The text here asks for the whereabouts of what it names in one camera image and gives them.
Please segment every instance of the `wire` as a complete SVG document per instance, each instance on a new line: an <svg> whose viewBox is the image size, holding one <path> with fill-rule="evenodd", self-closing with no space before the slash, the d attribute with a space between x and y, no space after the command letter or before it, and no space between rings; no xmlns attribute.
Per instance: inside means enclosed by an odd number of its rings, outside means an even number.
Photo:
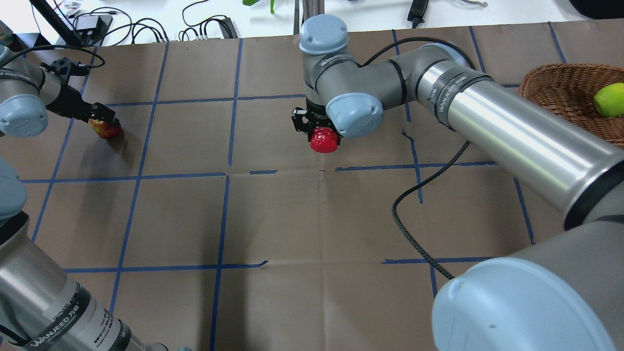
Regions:
<svg viewBox="0 0 624 351"><path fill-rule="evenodd" d="M233 38L234 36L232 35L232 31L230 30L230 28L228 28L227 24L225 24L225 22L223 22L223 20L215 18L215 16L212 16L208 19L205 19L202 21L202 23L199 24L200 26L200 33L201 28L202 28L202 24L203 24L203 33L208 36L208 23L212 22L212 21L216 21L217 23L219 23L219 26L221 26L222 28L224 28L225 32L227 32L228 36L231 38Z"/></svg>
<svg viewBox="0 0 624 351"><path fill-rule="evenodd" d="M167 36L167 31L165 30L165 28L162 26L162 24L160 22L156 21L153 18L145 17L145 18L139 19L137 21L137 23L140 23L141 21L153 21L153 22L156 22L160 26L160 28L162 29L162 34L164 34L164 36L165 36L164 38L162 36L160 36L160 38L162 39L162 41L167 40L167 42L169 42L169 37Z"/></svg>
<svg viewBox="0 0 624 351"><path fill-rule="evenodd" d="M375 61L384 52L386 52L386 51L388 51L388 50L390 50L390 49L392 49L392 48L394 48L394 47L396 47L398 45L404 44L406 42L412 42L412 41L437 42L439 44L443 44L443 45L449 46L453 50L459 52L459 54L466 60L466 62L468 62L468 65L470 66L470 68L476 69L476 66L474 65L474 62L472 62L472 59L470 59L470 57L468 57L468 55L462 49L460 49L459 47L457 47L453 43L447 42L447 41L442 40L442 39L436 39L436 38L433 38L433 37L409 37L409 38L405 38L405 39L401 39L399 41L396 41L396 42L394 42L394 43L384 47L383 49L379 50L377 53L375 53L375 55L373 55L364 64L362 64L361 67L368 66L371 62ZM399 214L397 213L396 208L401 203L401 201L403 201L403 199L405 199L409 194L412 194L413 192L417 191L418 189L424 187L425 185L430 183L435 178L438 178L446 170L448 170L460 158L460 156L464 153L464 151L466 151L466 149L468 148L469 145L470 145L470 142L466 141L464 143L464 145L459 149L459 151L457 151L455 156L453 156L453 158L449 162L447 162L444 165L444 167L440 168L436 173L434 173L432 176L430 176L429 178L427 178L424 181L422 181L420 184L418 184L418 185L416 185L416 186L406 190L405 192L403 192L403 194L399 195L399 197L392 204L392 217L393 217L394 222L396 223L396 225L399 227L399 230L401 231L401 233L403 233L403 236L405 236L407 241L409 241L409 243L412 244L412 246L418 251L418 253L424 259L426 259L427 262L432 267L434 267L438 272L440 272L443 276L445 276L449 280L453 279L454 276L451 273L449 273L448 270L446 270L444 267L442 267L442 265L440 263L438 263L438 261L436 261L433 257L431 257L431 255L429 255L427 253L427 251L425 251L425 249L423 249L422 246L420 246L420 244L418 244L418 242L414 239L414 237L407 231L407 229L405 228L405 225L403 225L403 222L401 222L401 219L399 218Z"/></svg>
<svg viewBox="0 0 624 351"><path fill-rule="evenodd" d="M95 13L96 13L96 11L98 11L98 10L103 10L103 9L112 9L112 10L115 10L115 11L117 11L117 12L121 13L121 14L124 14L126 17L128 17L128 21L129 21L129 23L130 23L130 24L132 24L132 17L130 17L130 15L129 15L127 12L125 12L124 10L118 9L118 8L116 8L116 7L110 7L110 6L102 6L102 7L98 7L97 9L93 9L93 10L91 10L91 12L86 12L86 13L83 13L83 14L78 15L78 16L76 16L76 18L81 17L81 16L85 16L85 15L88 15L88 14L95 14ZM130 35L130 33L131 33L131 32L132 32L132 28L129 28L129 29L128 29L128 33L126 33L126 35L125 35L125 36L124 36L124 37L123 37L120 41L116 42L115 44L112 44L111 46L116 46L116 45L121 44L124 40L126 40L126 38L128 38L128 36Z"/></svg>
<svg viewBox="0 0 624 351"><path fill-rule="evenodd" d="M39 33L41 33L41 27L39 27L39 21L37 21L37 16L35 16L35 7L31 4L31 10L32 10L32 18L35 20L35 24L37 25L37 29L39 30Z"/></svg>
<svg viewBox="0 0 624 351"><path fill-rule="evenodd" d="M89 51L87 49L84 49L82 47L69 46L69 45L40 45L40 46L30 47L29 49L22 50L20 52L15 53L13 56L9 57L8 59L4 60L3 62L0 62L0 67L4 67L4 66L8 65L11 61L17 59L18 57L21 57L24 54L29 53L29 52L41 51L41 50L50 50L50 49L72 49L72 50L78 50L78 51L86 52L86 53L90 54L91 56L95 56L95 57L97 57L98 60L102 61L102 63L100 63L97 66L93 66L93 65L84 66L87 69L100 68L100 67L102 67L102 66L104 66L106 64L106 61L104 61L104 58L102 56L94 53L93 51Z"/></svg>
<svg viewBox="0 0 624 351"><path fill-rule="evenodd" d="M149 29L149 30L151 30L151 31L152 31L152 34L156 37L156 42L160 42L161 40L162 40L163 42L165 41L165 39L163 39L162 34L160 33L160 31L159 31L158 29L156 29L156 28L154 28L154 27L146 26L146 25L144 25L144 24L142 24L142 23L135 23L135 25L136 25L136 24L141 24L141 25L143 25L143 26L145 26L145 27L143 27L143 28L139 29L139 31L138 31L138 32L136 32L136 34L134 34L134 35L132 36L132 42L130 42L131 44L136 44L134 41L136 40L136 38L137 38L137 36L139 35L139 33L140 33L142 30L144 30L144 29Z"/></svg>
<svg viewBox="0 0 624 351"><path fill-rule="evenodd" d="M401 219L399 218L399 214L396 212L396 208L401 203L401 201L403 201L403 199L405 199L409 194L412 194L418 189L424 187L425 185L430 183L435 178L438 178L448 168L453 166L453 164L458 160L458 158L460 158L460 156L464 153L464 151L466 151L469 145L470 145L469 141L465 142L464 145L461 147L461 149L457 151L455 156L453 156L453 158L447 164L445 164L444 167L440 168L436 173L434 173L432 176L422 181L420 184L414 187L411 187L410 189L403 192L403 194L399 195L399 197L392 204L392 217L396 225L399 227L399 230L403 233L403 236L405 236L405 238L409 241L409 243L412 244L412 246L418 251L419 254L421 254L427 260L427 262L430 265L432 265L435 269L437 269L438 272L440 272L443 276L445 276L449 280L455 277L451 273L449 273L448 270L442 267L442 265L438 263L438 261L436 261L433 257L431 257L431 255L429 255L422 248L422 246L420 246L420 244L418 244L418 242L414 239L414 237L407 231L407 229L405 228L405 225L403 225L403 222L401 222Z"/></svg>
<svg viewBox="0 0 624 351"><path fill-rule="evenodd" d="M195 26L198 26L199 24L201 24L201 22L198 23L198 24L192 24L192 25L189 24L187 22L187 20L184 18L184 11L186 11L189 7L191 7L193 5L201 4L202 2L206 2L206 1L208 1L208 0L199 0L197 2L193 2L191 5L188 5L187 7L182 9L182 21L184 21L184 24L186 24L188 27L195 27Z"/></svg>
<svg viewBox="0 0 624 351"><path fill-rule="evenodd" d="M394 43L384 47L383 49L379 50L377 53L375 53L375 55L371 56L370 59L368 59L366 62L364 62L364 64L362 64L362 66L368 66L371 62L375 61L384 52L392 49L393 47L399 46L401 44L405 44L406 42L411 42L411 41L431 41L431 42L437 42L439 44L446 45L446 46L450 47L451 49L459 52L459 54L464 59L466 59L466 62L468 62L468 65L470 66L470 68L477 69L477 67L474 65L474 62L472 62L472 59L470 59L470 57L468 57L468 54L466 54L466 52L464 52L458 46L456 46L455 44L453 44L451 42L448 42L448 41L445 41L445 40L442 40L442 39L437 39L437 38L434 38L434 37L408 37L408 38L396 41L396 42L394 42Z"/></svg>
<svg viewBox="0 0 624 351"><path fill-rule="evenodd" d="M142 23L128 23L128 24L124 24L123 26L119 26L119 27L117 27L117 28L113 29L112 31L110 31L110 32L108 32L108 33L106 33L106 34L104 34L104 36L102 36L102 37L100 38L100 40L101 40L101 39L104 39L105 37L107 37L107 36L111 35L112 33L116 32L116 31L118 31L119 29L126 28L126 27L130 27L130 26L143 26L143 27L149 27L148 25L145 25L145 24L142 24ZM160 39L158 38L158 36L157 36L156 34L154 34L154 36L156 37L156 41L157 41L157 42L160 42Z"/></svg>
<svg viewBox="0 0 624 351"><path fill-rule="evenodd" d="M188 38L188 40L189 40L189 41L191 40L190 36L188 36L187 31L193 31L193 32L195 33L195 38L196 38L196 39L199 39L199 34L197 34L197 31L195 30L195 28L193 28L193 27L188 27L188 28L186 28L186 29L184 29L183 31L180 31L180 32L178 33L178 39L179 39L180 41L184 41L184 35L186 35L186 36L187 36L187 38Z"/></svg>

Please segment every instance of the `metal pole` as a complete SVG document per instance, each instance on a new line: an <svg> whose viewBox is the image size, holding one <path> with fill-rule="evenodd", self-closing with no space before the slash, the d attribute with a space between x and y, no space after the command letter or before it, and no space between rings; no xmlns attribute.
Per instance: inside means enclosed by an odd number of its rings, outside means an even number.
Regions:
<svg viewBox="0 0 624 351"><path fill-rule="evenodd" d="M308 18L316 16L317 14L325 13L325 0L303 0L303 21Z"/></svg>
<svg viewBox="0 0 624 351"><path fill-rule="evenodd" d="M69 27L63 22L59 16L54 12L53 8L48 5L46 0L31 0L31 4L41 13L41 16L54 28L56 33L61 36L61 39L67 43L67 45L83 47L84 45L76 37Z"/></svg>

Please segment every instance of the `gray joint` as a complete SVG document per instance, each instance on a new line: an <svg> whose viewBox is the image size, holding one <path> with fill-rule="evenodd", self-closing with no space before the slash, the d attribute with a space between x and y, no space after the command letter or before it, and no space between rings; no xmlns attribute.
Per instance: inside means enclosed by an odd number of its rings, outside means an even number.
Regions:
<svg viewBox="0 0 624 351"><path fill-rule="evenodd" d="M33 78L31 78L27 74L17 72L13 69L0 68L0 79L12 79L14 81L22 81L26 84L33 86L35 89L37 89L37 92L41 90L41 87L35 82Z"/></svg>
<svg viewBox="0 0 624 351"><path fill-rule="evenodd" d="M441 124L455 131L449 124L451 102L457 94L480 81L493 81L493 79L485 73L467 70L466 67L455 67L446 71L436 80L427 98L427 108Z"/></svg>
<svg viewBox="0 0 624 351"><path fill-rule="evenodd" d="M353 56L346 51L326 55L325 57L320 59L314 65L314 67L312 67L312 71L310 72L310 82L306 82L306 84L310 88L318 92L318 89L316 88L316 84L318 82L318 79L321 77L321 75L325 71L327 71L330 67L335 66L342 62L349 62L349 61L354 62L355 64L358 64L358 62L355 61Z"/></svg>

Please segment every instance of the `silver cylinder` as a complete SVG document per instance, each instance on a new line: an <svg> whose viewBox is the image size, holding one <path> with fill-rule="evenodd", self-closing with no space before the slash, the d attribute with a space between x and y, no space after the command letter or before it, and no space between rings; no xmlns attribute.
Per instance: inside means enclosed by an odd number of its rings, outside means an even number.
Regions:
<svg viewBox="0 0 624 351"><path fill-rule="evenodd" d="M27 341L18 349L167 351L161 344L145 345L134 337L128 326L32 243L26 230L27 221L0 245L0 324Z"/></svg>
<svg viewBox="0 0 624 351"><path fill-rule="evenodd" d="M449 124L564 214L624 161L624 151L491 81L453 98Z"/></svg>

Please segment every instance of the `black stand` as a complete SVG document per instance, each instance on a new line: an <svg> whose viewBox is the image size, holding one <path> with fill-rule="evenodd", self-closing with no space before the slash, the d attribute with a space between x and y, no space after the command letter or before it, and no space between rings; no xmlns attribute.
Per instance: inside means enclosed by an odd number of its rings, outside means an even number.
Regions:
<svg viewBox="0 0 624 351"><path fill-rule="evenodd" d="M56 33L59 33L61 39L67 44L71 46L82 47L82 42L74 32L67 27L65 22L61 21L59 16L54 12L54 9L48 5L46 0L31 0L31 4L41 13L41 16L46 19L46 21L54 28Z"/></svg>

